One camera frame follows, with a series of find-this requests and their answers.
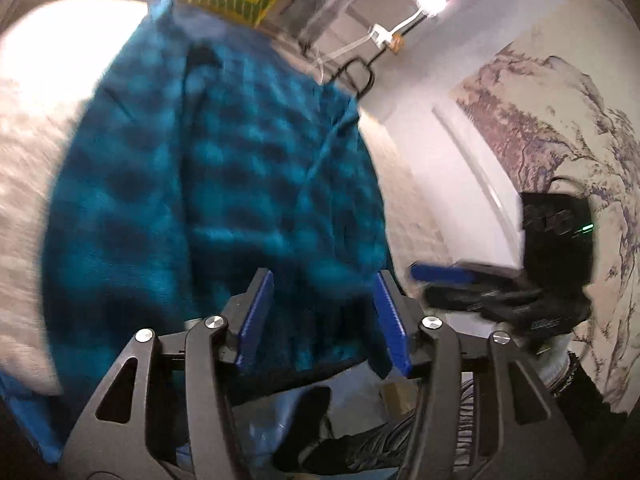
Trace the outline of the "blue plaid fleece garment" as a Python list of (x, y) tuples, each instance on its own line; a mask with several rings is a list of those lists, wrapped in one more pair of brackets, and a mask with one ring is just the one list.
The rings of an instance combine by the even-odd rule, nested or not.
[(258, 32), (154, 0), (52, 194), (41, 286), (66, 400), (85, 402), (136, 330), (220, 312), (260, 268), (274, 293), (244, 396), (360, 362), (387, 375), (371, 284), (390, 248), (358, 122)]

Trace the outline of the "striped trouser leg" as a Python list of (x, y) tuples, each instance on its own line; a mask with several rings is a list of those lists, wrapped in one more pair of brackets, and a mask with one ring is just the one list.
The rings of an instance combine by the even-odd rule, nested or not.
[(328, 386), (312, 387), (299, 397), (288, 432), (272, 454), (274, 468), (288, 474), (337, 476), (401, 465), (416, 421), (415, 411), (337, 438), (328, 417), (331, 399)]

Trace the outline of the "black metal rack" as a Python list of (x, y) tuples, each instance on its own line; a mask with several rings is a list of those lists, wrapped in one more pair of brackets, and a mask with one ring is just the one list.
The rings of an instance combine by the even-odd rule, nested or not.
[[(448, 0), (447, 6), (449, 6), (453, 1), (454, 0)], [(386, 28), (390, 32), (400, 32), (404, 37), (405, 43), (410, 32), (413, 32), (422, 23), (436, 20), (436, 18), (438, 18), (439, 15), (447, 9), (446, 6), (446, 8), (436, 16), (427, 16), (420, 12), (416, 5), (416, 0), (414, 0), (414, 6), (416, 7), (416, 10), (413, 14), (409, 15), (408, 18), (405, 18), (396, 24), (392, 29)], [(358, 48), (364, 46), (368, 42), (374, 44), (370, 39), (370, 29), (373, 25), (369, 27), (366, 36), (351, 42), (345, 47), (340, 47), (334, 52), (319, 55), (318, 58), (309, 65), (307, 72), (310, 73), (315, 70), (320, 77), (320, 84), (333, 84), (339, 80), (343, 81), (343, 84), (355, 93), (357, 100), (366, 96), (375, 84), (375, 71), (373, 69), (374, 63), (385, 53), (393, 52), (390, 52), (390, 50), (378, 50), (378, 52), (370, 58), (363, 58), (361, 55), (353, 55), (348, 60), (341, 62), (333, 72), (330, 70), (327, 72), (326, 68), (329, 66), (329, 62), (339, 61), (341, 58), (344, 58), (346, 54), (355, 52)]]

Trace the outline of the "landscape painting wall hanging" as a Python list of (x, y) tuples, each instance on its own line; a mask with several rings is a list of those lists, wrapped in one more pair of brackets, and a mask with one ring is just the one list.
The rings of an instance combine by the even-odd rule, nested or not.
[(594, 217), (589, 321), (573, 347), (605, 401), (639, 399), (639, 137), (593, 79), (557, 55), (505, 47), (450, 92), (519, 191), (574, 190)]

